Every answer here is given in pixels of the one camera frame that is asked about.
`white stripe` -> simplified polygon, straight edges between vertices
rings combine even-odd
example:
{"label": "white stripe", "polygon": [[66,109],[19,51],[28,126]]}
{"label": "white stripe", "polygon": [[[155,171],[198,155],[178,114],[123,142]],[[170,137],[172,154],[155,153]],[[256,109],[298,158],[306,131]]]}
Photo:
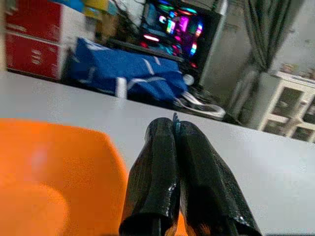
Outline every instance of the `white stripe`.
{"label": "white stripe", "polygon": [[73,56],[73,60],[77,63],[80,63],[79,59],[76,56]]}
{"label": "white stripe", "polygon": [[146,66],[147,66],[147,68],[148,68],[149,73],[150,73],[151,75],[154,75],[154,71],[153,71],[153,69],[152,69],[151,64],[150,64],[147,60],[145,60],[144,58],[142,58],[142,59],[144,60]]}
{"label": "white stripe", "polygon": [[110,93],[110,94],[115,94],[113,91],[110,90],[104,90],[104,89],[100,89],[100,88],[96,88],[97,90],[101,91],[101,92],[105,92],[105,93]]}
{"label": "white stripe", "polygon": [[49,40],[45,40],[45,39],[41,39],[41,38],[37,38],[37,37],[27,36],[27,35],[24,35],[22,33],[17,33],[17,32],[10,31],[10,30],[7,30],[6,33],[7,34],[12,34],[12,35],[15,35],[15,36],[18,36],[18,37],[22,37],[22,38],[35,40],[35,41],[38,41],[38,42],[41,42],[41,43],[49,43],[51,45],[60,46],[60,44],[58,44],[56,42],[53,42],[53,41],[49,41]]}
{"label": "white stripe", "polygon": [[125,77],[116,78],[115,96],[127,99],[127,80]]}
{"label": "white stripe", "polygon": [[161,62],[159,62],[159,59],[158,59],[157,57],[154,57],[154,60],[156,60],[156,63],[157,63],[158,65],[161,65]]}
{"label": "white stripe", "polygon": [[96,70],[95,66],[92,66],[89,70],[88,79],[87,80],[79,80],[79,82],[81,82],[83,84],[89,84],[90,82],[92,82],[92,78],[93,78],[95,70]]}
{"label": "white stripe", "polygon": [[157,80],[166,80],[166,79],[162,77],[152,77],[147,80],[134,78],[128,83],[127,90],[130,90],[136,83],[140,83],[140,82],[149,83],[149,82],[157,81]]}
{"label": "white stripe", "polygon": [[90,50],[94,50],[94,51],[101,51],[101,50],[111,50],[110,48],[106,48],[102,45],[99,45],[97,43],[94,43],[86,38],[82,38],[83,40],[85,40],[86,44],[87,44],[87,48]]}

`white cabinet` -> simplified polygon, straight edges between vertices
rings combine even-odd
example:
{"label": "white cabinet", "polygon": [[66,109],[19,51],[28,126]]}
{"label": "white cabinet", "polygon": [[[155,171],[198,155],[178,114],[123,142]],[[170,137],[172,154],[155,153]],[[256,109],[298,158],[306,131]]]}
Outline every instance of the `white cabinet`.
{"label": "white cabinet", "polygon": [[[302,122],[288,126],[290,118]],[[315,81],[283,72],[262,73],[257,103],[248,127],[315,142]]]}

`white wall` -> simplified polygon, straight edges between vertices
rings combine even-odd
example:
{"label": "white wall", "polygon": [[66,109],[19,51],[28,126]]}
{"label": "white wall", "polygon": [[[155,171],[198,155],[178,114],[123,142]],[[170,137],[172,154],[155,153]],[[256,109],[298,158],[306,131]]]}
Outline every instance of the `white wall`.
{"label": "white wall", "polygon": [[243,8],[230,5],[226,26],[205,81],[205,88],[219,97],[221,104],[228,100],[236,86],[250,50],[251,44],[246,32]]}
{"label": "white wall", "polygon": [[278,71],[282,63],[298,64],[302,71],[315,68],[315,0],[305,0],[292,31],[279,49],[272,70]]}
{"label": "white wall", "polygon": [[136,24],[140,25],[141,16],[143,11],[143,5],[137,3],[135,0],[120,0],[127,7],[128,12],[130,13],[131,20]]}

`black device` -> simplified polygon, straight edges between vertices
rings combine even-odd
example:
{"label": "black device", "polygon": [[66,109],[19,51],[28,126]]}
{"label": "black device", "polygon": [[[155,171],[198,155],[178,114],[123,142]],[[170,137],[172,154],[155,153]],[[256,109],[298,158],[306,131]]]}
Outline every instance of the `black device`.
{"label": "black device", "polygon": [[146,0],[138,44],[180,57],[180,69],[198,83],[221,15],[212,5],[205,8],[181,0]]}

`yellow box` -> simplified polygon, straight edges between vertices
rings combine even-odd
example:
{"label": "yellow box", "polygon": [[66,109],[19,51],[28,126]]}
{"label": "yellow box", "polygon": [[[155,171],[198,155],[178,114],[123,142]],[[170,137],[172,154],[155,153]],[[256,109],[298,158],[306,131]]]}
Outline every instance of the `yellow box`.
{"label": "yellow box", "polygon": [[89,6],[101,11],[106,11],[110,15],[116,15],[117,8],[111,0],[84,0],[85,6]]}
{"label": "yellow box", "polygon": [[118,24],[118,16],[113,16],[103,12],[102,21],[97,22],[95,31],[100,33],[102,37],[115,36]]}
{"label": "yellow box", "polygon": [[87,17],[91,17],[94,18],[96,20],[102,21],[102,11],[89,7],[89,6],[85,6],[83,9],[83,13],[85,16]]}

